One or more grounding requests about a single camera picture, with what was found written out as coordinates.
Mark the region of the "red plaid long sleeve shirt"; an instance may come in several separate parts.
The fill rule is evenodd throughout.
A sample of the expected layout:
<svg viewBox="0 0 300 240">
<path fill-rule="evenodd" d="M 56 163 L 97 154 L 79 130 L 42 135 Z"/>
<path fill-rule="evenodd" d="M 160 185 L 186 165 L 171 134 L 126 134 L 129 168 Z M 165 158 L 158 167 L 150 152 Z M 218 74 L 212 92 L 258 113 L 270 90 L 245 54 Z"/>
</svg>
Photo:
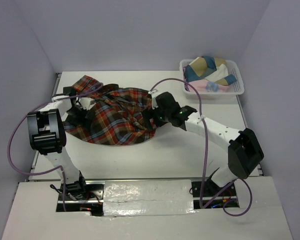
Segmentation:
<svg viewBox="0 0 300 240">
<path fill-rule="evenodd" d="M 152 103 L 147 90 L 115 83 L 99 85 L 98 80 L 87 75 L 72 85 L 76 93 L 89 93 L 94 100 L 90 109 L 93 119 L 90 127 L 66 119 L 63 126 L 68 134 L 87 143 L 108 146 L 140 144 L 155 136 L 156 130 L 149 130 L 142 116 Z"/>
</svg>

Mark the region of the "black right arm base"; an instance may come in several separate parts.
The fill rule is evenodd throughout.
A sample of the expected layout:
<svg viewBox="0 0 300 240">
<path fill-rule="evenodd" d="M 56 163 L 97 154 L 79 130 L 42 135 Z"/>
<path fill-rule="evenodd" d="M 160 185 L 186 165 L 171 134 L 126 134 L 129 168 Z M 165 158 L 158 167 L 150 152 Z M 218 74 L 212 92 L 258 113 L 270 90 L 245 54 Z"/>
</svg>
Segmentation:
<svg viewBox="0 0 300 240">
<path fill-rule="evenodd" d="M 191 187 L 188 190 L 193 198 L 193 208 L 200 209 L 200 190 L 202 181 L 199 179 L 191 179 Z M 204 193 L 202 197 L 202 205 L 205 205 L 218 191 L 220 187 L 213 187 L 210 184 L 204 184 Z M 206 208 L 207 209 L 222 209 L 224 203 L 226 208 L 238 208 L 237 192 L 235 184 L 230 185 L 226 190 L 220 193 Z"/>
</svg>

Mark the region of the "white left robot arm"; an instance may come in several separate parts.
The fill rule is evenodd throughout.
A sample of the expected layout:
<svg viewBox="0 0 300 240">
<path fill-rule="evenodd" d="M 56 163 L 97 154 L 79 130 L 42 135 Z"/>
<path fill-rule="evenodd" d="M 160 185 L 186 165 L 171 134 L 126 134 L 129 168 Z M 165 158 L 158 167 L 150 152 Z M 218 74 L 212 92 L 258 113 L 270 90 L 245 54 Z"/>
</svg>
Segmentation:
<svg viewBox="0 0 300 240">
<path fill-rule="evenodd" d="M 88 130 L 94 114 L 88 110 L 92 101 L 82 105 L 76 95 L 73 87 L 64 87 L 63 93 L 55 95 L 52 102 L 29 112 L 26 120 L 31 148 L 45 156 L 54 167 L 62 166 L 62 170 L 57 171 L 62 184 L 58 191 L 73 200 L 80 200 L 87 196 L 88 186 L 66 151 L 67 137 L 62 116 L 67 114 L 67 123 Z"/>
</svg>

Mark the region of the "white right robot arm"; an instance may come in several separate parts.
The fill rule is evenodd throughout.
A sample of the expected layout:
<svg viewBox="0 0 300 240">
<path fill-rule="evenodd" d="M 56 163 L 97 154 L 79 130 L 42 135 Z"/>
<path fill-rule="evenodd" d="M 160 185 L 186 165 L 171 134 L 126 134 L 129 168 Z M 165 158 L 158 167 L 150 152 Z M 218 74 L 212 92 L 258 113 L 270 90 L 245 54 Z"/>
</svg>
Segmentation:
<svg viewBox="0 0 300 240">
<path fill-rule="evenodd" d="M 169 92 L 152 90 L 151 106 L 142 111 L 149 130 L 166 123 L 210 140 L 227 153 L 227 164 L 216 169 L 207 179 L 207 190 L 218 196 L 225 185 L 239 178 L 247 179 L 263 160 L 264 153 L 253 130 L 239 130 L 207 118 L 193 107 L 181 107 Z"/>
</svg>

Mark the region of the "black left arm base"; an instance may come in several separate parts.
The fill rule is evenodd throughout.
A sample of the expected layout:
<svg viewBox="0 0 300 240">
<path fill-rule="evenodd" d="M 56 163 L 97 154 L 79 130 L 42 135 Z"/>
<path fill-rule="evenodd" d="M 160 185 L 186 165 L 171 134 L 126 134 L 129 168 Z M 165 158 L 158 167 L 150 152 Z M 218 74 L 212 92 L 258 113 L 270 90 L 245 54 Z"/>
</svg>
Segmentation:
<svg viewBox="0 0 300 240">
<path fill-rule="evenodd" d="M 56 212 L 87 212 L 92 216 L 100 217 L 103 213 L 105 184 L 95 181 L 86 181 L 83 185 L 66 186 L 63 195 L 62 185 L 56 188 L 50 185 L 58 193 Z"/>
</svg>

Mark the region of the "pink folded shirt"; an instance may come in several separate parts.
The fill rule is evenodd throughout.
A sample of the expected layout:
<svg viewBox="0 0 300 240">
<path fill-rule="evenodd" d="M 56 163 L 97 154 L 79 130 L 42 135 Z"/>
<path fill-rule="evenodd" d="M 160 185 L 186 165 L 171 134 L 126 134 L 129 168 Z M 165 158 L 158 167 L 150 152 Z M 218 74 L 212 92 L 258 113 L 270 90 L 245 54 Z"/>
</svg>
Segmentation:
<svg viewBox="0 0 300 240">
<path fill-rule="evenodd" d="M 192 81 L 190 83 L 198 92 L 207 92 L 207 93 L 224 93 L 227 92 L 230 86 L 220 85 L 215 82 L 208 81 L 206 79 Z"/>
</svg>

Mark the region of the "blue tan patchwork shirt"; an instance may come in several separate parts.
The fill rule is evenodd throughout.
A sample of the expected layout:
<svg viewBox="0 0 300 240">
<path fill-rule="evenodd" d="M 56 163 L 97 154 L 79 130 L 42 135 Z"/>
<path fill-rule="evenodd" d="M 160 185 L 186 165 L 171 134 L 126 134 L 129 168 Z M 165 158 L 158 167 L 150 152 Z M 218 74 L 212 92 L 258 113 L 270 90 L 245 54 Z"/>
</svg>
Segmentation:
<svg viewBox="0 0 300 240">
<path fill-rule="evenodd" d="M 226 60 L 218 57 L 197 57 L 183 68 L 183 73 L 189 83 L 205 79 L 230 86 L 237 81 L 236 77 L 229 73 Z"/>
</svg>

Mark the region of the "white plastic laundry basket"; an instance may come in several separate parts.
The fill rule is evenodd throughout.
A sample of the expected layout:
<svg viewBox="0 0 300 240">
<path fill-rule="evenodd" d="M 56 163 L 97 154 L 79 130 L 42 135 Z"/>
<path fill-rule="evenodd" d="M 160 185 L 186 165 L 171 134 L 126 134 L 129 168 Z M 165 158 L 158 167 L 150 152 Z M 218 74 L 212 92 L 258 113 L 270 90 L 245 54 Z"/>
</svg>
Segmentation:
<svg viewBox="0 0 300 240">
<path fill-rule="evenodd" d="M 206 99 L 228 99 L 245 91 L 239 68 L 232 60 L 211 56 L 184 59 L 179 70 L 185 81 L 183 90 L 189 97 L 198 92 Z"/>
</svg>

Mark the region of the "white foil covered board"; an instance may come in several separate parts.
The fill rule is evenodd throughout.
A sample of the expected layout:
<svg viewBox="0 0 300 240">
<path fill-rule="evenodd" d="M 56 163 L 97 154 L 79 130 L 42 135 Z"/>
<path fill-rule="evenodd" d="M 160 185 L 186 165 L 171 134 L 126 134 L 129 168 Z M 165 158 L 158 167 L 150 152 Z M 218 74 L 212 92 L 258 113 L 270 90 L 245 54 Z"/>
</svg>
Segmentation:
<svg viewBox="0 0 300 240">
<path fill-rule="evenodd" d="M 106 181 L 103 215 L 107 217 L 176 216 L 193 214 L 191 181 Z"/>
</svg>

